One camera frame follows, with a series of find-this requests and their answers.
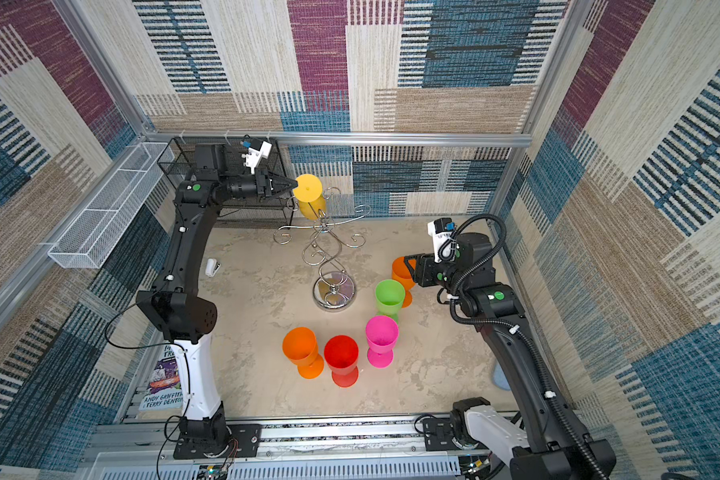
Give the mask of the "orange wine glass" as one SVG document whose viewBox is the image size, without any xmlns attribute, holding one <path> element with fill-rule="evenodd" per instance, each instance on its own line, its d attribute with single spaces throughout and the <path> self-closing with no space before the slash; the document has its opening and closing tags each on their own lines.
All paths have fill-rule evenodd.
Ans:
<svg viewBox="0 0 720 480">
<path fill-rule="evenodd" d="M 298 327 L 286 334 L 282 342 L 282 351 L 293 363 L 301 377 L 317 378 L 324 369 L 324 360 L 319 354 L 315 333 L 306 327 Z"/>
<path fill-rule="evenodd" d="M 409 307 L 413 302 L 411 289 L 415 285 L 412 274 L 405 265 L 404 258 L 398 257 L 392 263 L 391 278 L 398 281 L 405 289 L 405 298 L 402 304 L 403 308 Z"/>
</svg>

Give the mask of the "green wine glass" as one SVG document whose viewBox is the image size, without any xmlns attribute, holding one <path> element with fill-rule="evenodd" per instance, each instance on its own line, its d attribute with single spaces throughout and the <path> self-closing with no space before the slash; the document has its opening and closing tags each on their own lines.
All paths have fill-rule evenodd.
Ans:
<svg viewBox="0 0 720 480">
<path fill-rule="evenodd" d="M 375 288 L 377 314 L 398 321 L 406 293 L 404 286 L 397 280 L 386 279 L 379 282 Z"/>
</svg>

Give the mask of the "yellow wine glass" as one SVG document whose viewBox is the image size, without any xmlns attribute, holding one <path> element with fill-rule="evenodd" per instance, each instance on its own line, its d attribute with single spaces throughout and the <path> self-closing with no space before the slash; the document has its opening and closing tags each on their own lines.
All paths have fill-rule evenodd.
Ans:
<svg viewBox="0 0 720 480">
<path fill-rule="evenodd" d="M 293 195 L 298 203 L 301 214 L 312 221 L 320 218 L 320 213 L 326 213 L 326 199 L 323 196 L 324 188 L 321 180 L 311 174 L 302 174 L 296 178 L 297 187 Z"/>
</svg>

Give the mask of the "pink wine glass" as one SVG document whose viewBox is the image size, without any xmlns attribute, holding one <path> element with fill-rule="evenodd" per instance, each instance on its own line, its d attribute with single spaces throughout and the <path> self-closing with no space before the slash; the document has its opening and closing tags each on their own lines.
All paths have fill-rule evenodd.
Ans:
<svg viewBox="0 0 720 480">
<path fill-rule="evenodd" d="M 394 360 L 394 348 L 399 338 L 397 322 L 388 316 L 375 316 L 367 322 L 365 335 L 369 363 L 378 369 L 390 366 Z"/>
</svg>

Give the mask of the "red wine glass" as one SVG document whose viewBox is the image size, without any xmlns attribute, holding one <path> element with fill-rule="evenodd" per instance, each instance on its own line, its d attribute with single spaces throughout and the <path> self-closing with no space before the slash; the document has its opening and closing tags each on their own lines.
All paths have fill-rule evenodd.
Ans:
<svg viewBox="0 0 720 480">
<path fill-rule="evenodd" d="M 352 337 L 337 335 L 331 338 L 324 347 L 323 356 L 337 386 L 349 388 L 356 383 L 359 377 L 359 347 Z"/>
</svg>

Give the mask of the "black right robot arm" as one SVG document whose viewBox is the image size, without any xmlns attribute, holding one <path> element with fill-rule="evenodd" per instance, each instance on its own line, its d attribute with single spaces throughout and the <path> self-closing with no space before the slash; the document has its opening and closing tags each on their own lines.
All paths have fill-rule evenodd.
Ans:
<svg viewBox="0 0 720 480">
<path fill-rule="evenodd" d="M 472 326 L 494 353 L 522 426 L 485 401 L 455 404 L 459 442 L 487 447 L 514 479 L 606 479 L 616 464 L 606 440 L 594 439 L 554 380 L 533 339 L 514 290 L 496 281 L 492 259 L 501 246 L 481 233 L 461 233 L 439 254 L 409 255 L 404 265 L 421 287 L 438 286 L 452 319 Z"/>
</svg>

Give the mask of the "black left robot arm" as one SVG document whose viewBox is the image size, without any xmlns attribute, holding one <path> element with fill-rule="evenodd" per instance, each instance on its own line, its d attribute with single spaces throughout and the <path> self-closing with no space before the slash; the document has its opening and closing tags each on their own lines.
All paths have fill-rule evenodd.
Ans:
<svg viewBox="0 0 720 480">
<path fill-rule="evenodd" d="M 211 333 L 218 310 L 198 294 L 205 247 L 229 200 L 282 196 L 296 181 L 271 171 L 270 142 L 245 139 L 239 166 L 227 164 L 222 144 L 199 144 L 177 184 L 175 220 L 167 257 L 152 287 L 136 295 L 136 304 L 162 334 L 177 362 L 182 392 L 177 459 L 218 458 L 231 451 L 227 426 L 211 361 Z"/>
</svg>

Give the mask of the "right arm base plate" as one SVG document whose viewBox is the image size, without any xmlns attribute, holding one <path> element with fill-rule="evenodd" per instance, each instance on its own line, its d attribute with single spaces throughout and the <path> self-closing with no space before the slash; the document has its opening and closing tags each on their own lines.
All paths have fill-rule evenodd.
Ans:
<svg viewBox="0 0 720 480">
<path fill-rule="evenodd" d="M 423 438 L 424 448 L 427 452 L 489 451 L 489 448 L 480 442 L 458 440 L 453 425 L 447 418 L 422 414 L 413 421 L 413 427 Z"/>
</svg>

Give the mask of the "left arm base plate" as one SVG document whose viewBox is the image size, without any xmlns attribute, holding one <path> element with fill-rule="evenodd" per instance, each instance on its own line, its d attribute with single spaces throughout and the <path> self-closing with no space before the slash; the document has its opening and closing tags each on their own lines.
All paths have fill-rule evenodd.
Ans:
<svg viewBox="0 0 720 480">
<path fill-rule="evenodd" d="M 224 431 L 214 427 L 191 427 L 180 436 L 174 448 L 175 460 L 253 458 L 257 455 L 261 438 L 261 424 L 232 424 Z"/>
</svg>

